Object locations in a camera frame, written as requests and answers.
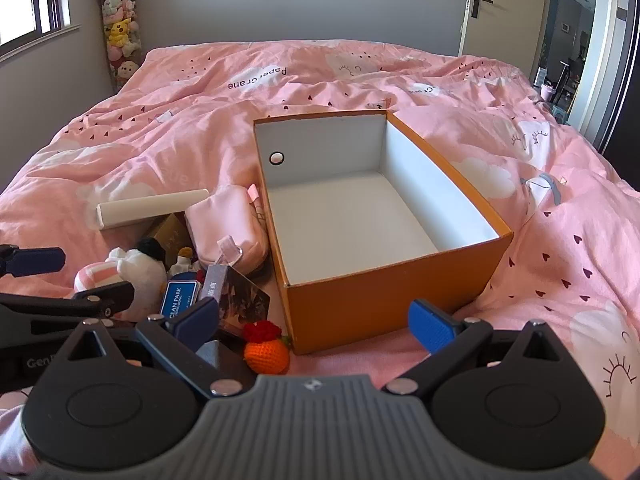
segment brown box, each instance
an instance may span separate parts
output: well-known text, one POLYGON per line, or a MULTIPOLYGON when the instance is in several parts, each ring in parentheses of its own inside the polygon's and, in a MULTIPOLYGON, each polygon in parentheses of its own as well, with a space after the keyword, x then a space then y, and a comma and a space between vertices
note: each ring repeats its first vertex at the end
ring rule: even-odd
POLYGON ((511 243, 487 200, 392 113, 268 118, 254 131, 297 354, 404 328, 417 298, 454 312, 511 243))
POLYGON ((173 213, 156 219, 145 237, 155 238, 162 246, 166 253, 164 263, 168 268, 178 261, 178 251, 181 248, 193 249, 186 225, 173 213))
POLYGON ((267 319, 269 295, 228 265, 210 265, 199 299, 214 297, 220 310, 220 328, 241 336, 247 323, 267 319))

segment blue label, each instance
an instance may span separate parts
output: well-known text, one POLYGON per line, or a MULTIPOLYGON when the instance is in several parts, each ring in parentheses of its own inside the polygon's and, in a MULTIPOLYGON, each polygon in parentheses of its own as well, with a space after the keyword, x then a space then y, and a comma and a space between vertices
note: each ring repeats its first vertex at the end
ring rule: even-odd
POLYGON ((168 318, 176 317, 196 302, 199 290, 200 283, 196 280, 169 280, 160 314, 168 318))

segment door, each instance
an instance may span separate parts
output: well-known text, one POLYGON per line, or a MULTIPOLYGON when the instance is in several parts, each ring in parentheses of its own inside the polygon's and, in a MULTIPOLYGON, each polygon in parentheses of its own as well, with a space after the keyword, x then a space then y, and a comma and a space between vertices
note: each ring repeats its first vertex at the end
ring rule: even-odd
POLYGON ((466 0, 460 55, 490 57, 529 76, 538 62, 548 0, 466 0))

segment window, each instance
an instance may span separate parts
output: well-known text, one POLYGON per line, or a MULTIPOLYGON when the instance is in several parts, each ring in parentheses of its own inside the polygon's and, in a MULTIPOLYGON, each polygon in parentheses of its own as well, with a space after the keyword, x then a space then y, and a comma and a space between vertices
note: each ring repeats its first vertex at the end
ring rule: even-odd
POLYGON ((60 0, 0 0, 0 56, 58 30, 60 0))

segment pink bedding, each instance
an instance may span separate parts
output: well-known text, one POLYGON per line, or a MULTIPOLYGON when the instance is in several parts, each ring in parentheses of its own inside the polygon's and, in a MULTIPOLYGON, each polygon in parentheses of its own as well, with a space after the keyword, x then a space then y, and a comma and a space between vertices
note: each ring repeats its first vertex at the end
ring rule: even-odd
MULTIPOLYGON (((395 111, 514 229, 490 286, 460 316, 496 328, 551 323, 606 407, 593 463, 624 478, 640 463, 639 195, 501 62, 356 41, 152 51, 118 95, 72 120, 0 196, 4 242, 67 254, 62 272, 7 276, 0 290, 66 296, 82 266, 131 246, 140 228, 98 231, 99 202, 254 183, 254 119, 361 108, 395 111)), ((282 323, 273 284, 268 292, 270 316, 282 323)), ((294 357, 290 373, 364 372, 380 386, 424 355, 400 331, 294 357)), ((0 408, 16 403, 12 395, 0 408)), ((0 430, 14 419, 15 410, 0 415, 0 430)), ((9 435, 0 436, 0 461, 11 472, 30 468, 20 440, 6 444, 9 435)))

